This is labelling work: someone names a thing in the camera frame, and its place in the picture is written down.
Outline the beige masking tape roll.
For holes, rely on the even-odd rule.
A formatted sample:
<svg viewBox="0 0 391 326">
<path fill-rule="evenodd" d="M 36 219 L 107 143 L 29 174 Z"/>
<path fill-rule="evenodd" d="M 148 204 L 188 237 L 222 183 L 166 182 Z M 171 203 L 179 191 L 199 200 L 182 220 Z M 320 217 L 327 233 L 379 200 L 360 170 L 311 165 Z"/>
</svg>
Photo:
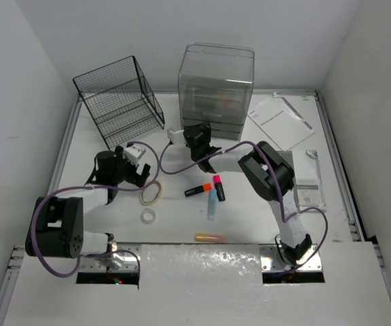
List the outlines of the beige masking tape roll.
<svg viewBox="0 0 391 326">
<path fill-rule="evenodd" d="M 157 203 L 163 193 L 162 184 L 159 181 L 154 181 L 147 189 L 144 189 L 139 194 L 140 203 L 143 206 L 151 206 Z"/>
</svg>

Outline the clear tape roll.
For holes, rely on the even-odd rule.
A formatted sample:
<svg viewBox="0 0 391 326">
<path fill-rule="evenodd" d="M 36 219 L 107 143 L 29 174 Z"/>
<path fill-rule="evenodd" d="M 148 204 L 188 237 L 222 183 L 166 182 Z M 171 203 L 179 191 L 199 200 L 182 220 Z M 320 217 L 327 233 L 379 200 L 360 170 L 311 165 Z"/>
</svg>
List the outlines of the clear tape roll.
<svg viewBox="0 0 391 326">
<path fill-rule="evenodd" d="M 149 225 L 156 221 L 157 215 L 152 209 L 144 209 L 141 213 L 140 219 L 144 224 Z"/>
</svg>

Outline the orange highlighter black body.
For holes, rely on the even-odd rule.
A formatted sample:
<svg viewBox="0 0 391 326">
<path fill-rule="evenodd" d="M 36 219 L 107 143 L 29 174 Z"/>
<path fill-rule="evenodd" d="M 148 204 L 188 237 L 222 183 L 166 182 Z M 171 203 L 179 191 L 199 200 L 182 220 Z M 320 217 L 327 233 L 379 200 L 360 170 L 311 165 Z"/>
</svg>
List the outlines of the orange highlighter black body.
<svg viewBox="0 0 391 326">
<path fill-rule="evenodd" d="M 191 197 L 198 194 L 203 194 L 204 192 L 209 192 L 212 190 L 212 184 L 211 183 L 205 183 L 203 185 L 199 185 L 196 187 L 193 187 L 191 189 L 187 189 L 184 191 L 185 197 Z"/>
</svg>

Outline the pink highlighter black body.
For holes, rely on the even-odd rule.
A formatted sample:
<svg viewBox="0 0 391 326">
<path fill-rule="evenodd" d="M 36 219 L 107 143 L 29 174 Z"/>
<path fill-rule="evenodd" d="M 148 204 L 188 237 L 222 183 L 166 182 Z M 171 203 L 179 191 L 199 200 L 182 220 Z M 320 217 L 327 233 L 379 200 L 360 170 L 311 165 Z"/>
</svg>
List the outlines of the pink highlighter black body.
<svg viewBox="0 0 391 326">
<path fill-rule="evenodd" d="M 214 187 L 217 191 L 217 198 L 218 198 L 219 202 L 224 202 L 225 201 L 225 192 L 223 189 L 223 183 L 222 183 L 222 179 L 221 179 L 220 175 L 214 175 L 212 179 L 213 179 Z"/>
</svg>

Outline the clear plastic drawer cabinet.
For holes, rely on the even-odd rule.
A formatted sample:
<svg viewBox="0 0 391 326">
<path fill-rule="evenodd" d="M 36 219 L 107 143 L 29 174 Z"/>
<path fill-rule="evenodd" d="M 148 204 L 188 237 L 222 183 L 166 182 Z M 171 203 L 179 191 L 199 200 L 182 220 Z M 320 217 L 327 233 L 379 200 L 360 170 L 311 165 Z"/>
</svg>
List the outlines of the clear plastic drawer cabinet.
<svg viewBox="0 0 391 326">
<path fill-rule="evenodd" d="M 209 123 L 212 136 L 239 141 L 253 95 L 251 48 L 191 43 L 179 69 L 181 126 Z"/>
</svg>

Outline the light blue tube case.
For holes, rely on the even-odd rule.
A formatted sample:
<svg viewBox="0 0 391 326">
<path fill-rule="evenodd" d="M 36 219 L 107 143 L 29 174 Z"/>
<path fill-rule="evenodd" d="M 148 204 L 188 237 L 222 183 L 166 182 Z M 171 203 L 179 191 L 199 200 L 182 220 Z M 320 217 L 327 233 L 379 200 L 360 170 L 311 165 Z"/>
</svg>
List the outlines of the light blue tube case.
<svg viewBox="0 0 391 326">
<path fill-rule="evenodd" d="M 210 190 L 208 196 L 207 220 L 209 221 L 213 221 L 215 218 L 216 204 L 217 204 L 217 190 L 212 189 Z"/>
</svg>

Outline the orange glue tube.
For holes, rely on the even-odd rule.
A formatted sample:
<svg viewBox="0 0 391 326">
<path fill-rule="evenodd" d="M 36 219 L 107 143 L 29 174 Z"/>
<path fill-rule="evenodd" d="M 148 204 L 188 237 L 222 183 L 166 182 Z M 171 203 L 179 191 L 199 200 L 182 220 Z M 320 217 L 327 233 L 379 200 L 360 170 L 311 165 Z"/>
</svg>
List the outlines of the orange glue tube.
<svg viewBox="0 0 391 326">
<path fill-rule="evenodd" d="M 212 243 L 226 243 L 226 237 L 217 235 L 217 234 L 205 234 L 205 233 L 196 233 L 194 235 L 194 240 L 196 242 L 212 242 Z"/>
</svg>

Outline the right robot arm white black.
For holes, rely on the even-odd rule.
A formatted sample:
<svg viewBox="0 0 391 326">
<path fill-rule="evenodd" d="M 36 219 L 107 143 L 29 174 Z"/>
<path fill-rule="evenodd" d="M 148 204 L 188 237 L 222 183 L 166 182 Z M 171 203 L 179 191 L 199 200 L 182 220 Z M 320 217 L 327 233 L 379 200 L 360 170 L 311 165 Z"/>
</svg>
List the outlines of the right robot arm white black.
<svg viewBox="0 0 391 326">
<path fill-rule="evenodd" d="M 269 204 L 280 231 L 283 258 L 297 263 L 312 245 L 299 219 L 293 188 L 293 167 L 267 142 L 242 141 L 222 150 L 210 144 L 208 123 L 186 126 L 183 139 L 191 159 L 205 173 L 243 173 L 256 194 Z"/>
</svg>

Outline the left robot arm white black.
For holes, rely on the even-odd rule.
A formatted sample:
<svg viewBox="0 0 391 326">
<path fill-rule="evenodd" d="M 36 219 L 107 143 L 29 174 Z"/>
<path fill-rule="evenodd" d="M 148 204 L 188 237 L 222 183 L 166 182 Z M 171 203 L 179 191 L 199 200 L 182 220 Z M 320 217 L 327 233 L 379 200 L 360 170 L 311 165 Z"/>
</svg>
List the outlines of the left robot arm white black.
<svg viewBox="0 0 391 326">
<path fill-rule="evenodd" d="M 102 151 L 94 158 L 94 168 L 83 189 L 52 196 L 38 214 L 35 238 L 44 257 L 75 259 L 82 255 L 101 255 L 109 251 L 111 235 L 84 230 L 84 215 L 114 200 L 116 187 L 126 182 L 143 187 L 150 175 L 145 164 L 137 173 L 146 149 L 131 144 Z"/>
</svg>

